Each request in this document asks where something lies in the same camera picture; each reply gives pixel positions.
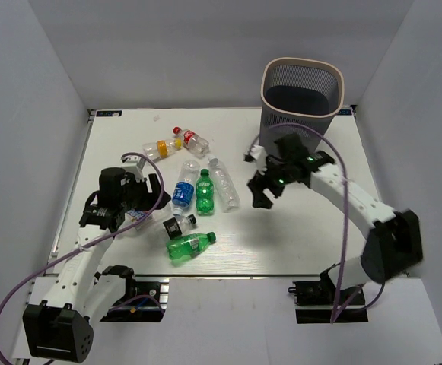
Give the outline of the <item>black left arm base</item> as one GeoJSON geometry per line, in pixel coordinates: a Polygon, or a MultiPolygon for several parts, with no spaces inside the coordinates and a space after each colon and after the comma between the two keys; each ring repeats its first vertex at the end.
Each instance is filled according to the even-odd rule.
{"type": "Polygon", "coordinates": [[[121,299],[113,305],[120,308],[107,313],[102,322],[124,323],[159,323],[167,308],[169,279],[160,277],[136,277],[135,289],[132,292],[134,300],[126,305],[126,299],[121,299]]]}

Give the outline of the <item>black label clear bottle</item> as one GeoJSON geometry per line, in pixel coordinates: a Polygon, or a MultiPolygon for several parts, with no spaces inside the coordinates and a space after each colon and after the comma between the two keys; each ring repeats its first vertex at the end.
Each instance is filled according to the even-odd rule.
{"type": "Polygon", "coordinates": [[[174,240],[196,227],[196,217],[193,214],[174,215],[163,222],[163,229],[169,240],[174,240]]]}

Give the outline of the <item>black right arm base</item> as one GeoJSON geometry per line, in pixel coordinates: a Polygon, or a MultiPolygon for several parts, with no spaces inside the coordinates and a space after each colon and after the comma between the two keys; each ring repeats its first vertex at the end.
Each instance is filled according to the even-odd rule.
{"type": "MultiPolygon", "coordinates": [[[[299,325],[329,324],[332,315],[331,297],[319,281],[294,281],[288,288],[295,304],[296,322],[299,325]]],[[[367,310],[364,293],[360,291],[350,305],[339,314],[335,323],[366,323],[367,310]]]]}

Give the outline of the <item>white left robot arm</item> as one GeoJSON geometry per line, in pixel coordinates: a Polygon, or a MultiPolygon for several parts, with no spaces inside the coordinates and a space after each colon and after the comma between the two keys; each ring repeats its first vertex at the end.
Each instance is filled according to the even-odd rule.
{"type": "Polygon", "coordinates": [[[84,205],[73,251],[62,257],[62,270],[44,298],[25,308],[31,356],[72,363],[86,360],[94,326],[138,294],[131,268],[114,265],[98,272],[103,256],[116,235],[128,230],[123,224],[127,211],[151,214],[169,200],[158,171],[144,179],[121,167],[101,171],[99,189],[84,205]]]}

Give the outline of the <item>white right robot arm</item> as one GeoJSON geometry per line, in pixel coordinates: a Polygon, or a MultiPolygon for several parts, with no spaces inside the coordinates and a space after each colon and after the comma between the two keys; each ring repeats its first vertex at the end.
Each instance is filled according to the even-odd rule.
{"type": "Polygon", "coordinates": [[[296,134],[278,139],[275,145],[275,156],[253,145],[245,157],[257,168],[248,182],[253,207],[270,209],[272,202],[266,191],[278,198],[286,185],[302,183],[336,206],[365,239],[358,257],[321,273],[320,292],[326,301],[338,303],[347,296],[348,289],[368,281],[384,284],[422,261],[420,223],[413,211],[400,212],[373,198],[346,179],[329,154],[310,153],[296,134]]]}

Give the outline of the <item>clear ribbed water bottle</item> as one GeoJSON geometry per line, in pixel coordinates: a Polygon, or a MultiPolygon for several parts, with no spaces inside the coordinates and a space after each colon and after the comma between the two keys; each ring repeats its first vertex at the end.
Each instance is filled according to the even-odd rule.
{"type": "Polygon", "coordinates": [[[215,155],[209,154],[208,169],[220,197],[222,210],[229,212],[239,208],[240,198],[224,163],[215,155]]]}

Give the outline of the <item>green bottle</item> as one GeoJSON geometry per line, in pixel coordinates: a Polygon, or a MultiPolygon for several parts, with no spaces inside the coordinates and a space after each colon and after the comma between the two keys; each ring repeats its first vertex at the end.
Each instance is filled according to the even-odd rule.
{"type": "Polygon", "coordinates": [[[208,169],[201,169],[196,182],[196,210],[199,215],[210,215],[214,209],[214,183],[208,169]]]}
{"type": "Polygon", "coordinates": [[[200,255],[215,242],[216,234],[214,232],[192,233],[171,240],[166,247],[171,262],[174,265],[179,265],[200,255]]]}

